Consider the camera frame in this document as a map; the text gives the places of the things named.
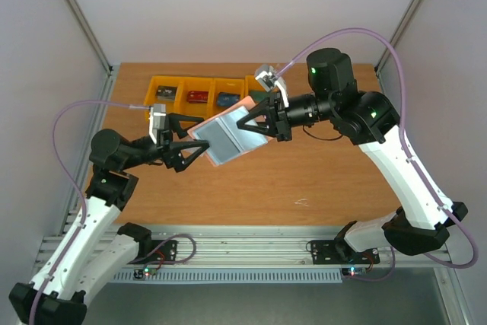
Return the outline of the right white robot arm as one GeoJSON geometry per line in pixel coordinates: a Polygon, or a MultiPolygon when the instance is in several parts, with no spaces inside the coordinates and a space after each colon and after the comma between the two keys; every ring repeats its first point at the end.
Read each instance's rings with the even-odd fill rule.
{"type": "Polygon", "coordinates": [[[292,139],[294,127],[329,121],[376,165],[400,207],[382,218],[349,222],[334,239],[334,250],[343,261],[375,247],[392,247],[408,256],[440,249],[454,225],[448,215],[462,220],[468,212],[465,204],[444,196],[429,174],[417,171],[422,164],[399,132],[399,114],[384,94],[358,89],[347,54],[319,49],[306,63],[312,91],[297,97],[287,95],[283,78],[272,66],[257,69],[254,78],[268,95],[237,127],[281,142],[292,139]]]}

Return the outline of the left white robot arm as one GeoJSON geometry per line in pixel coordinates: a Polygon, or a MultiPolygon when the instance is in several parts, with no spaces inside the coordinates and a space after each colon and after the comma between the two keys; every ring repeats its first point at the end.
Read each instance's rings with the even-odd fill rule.
{"type": "Polygon", "coordinates": [[[96,294],[127,264],[169,263],[172,237],[156,242],[149,229],[128,223],[96,258],[91,254],[129,202],[138,178],[128,170],[164,165],[181,172],[208,147],[188,141],[201,117],[151,114],[149,134],[129,141],[113,129],[91,140],[93,176],[81,194],[81,208],[50,259],[28,283],[17,283],[8,299],[24,324],[81,324],[96,294]]]}

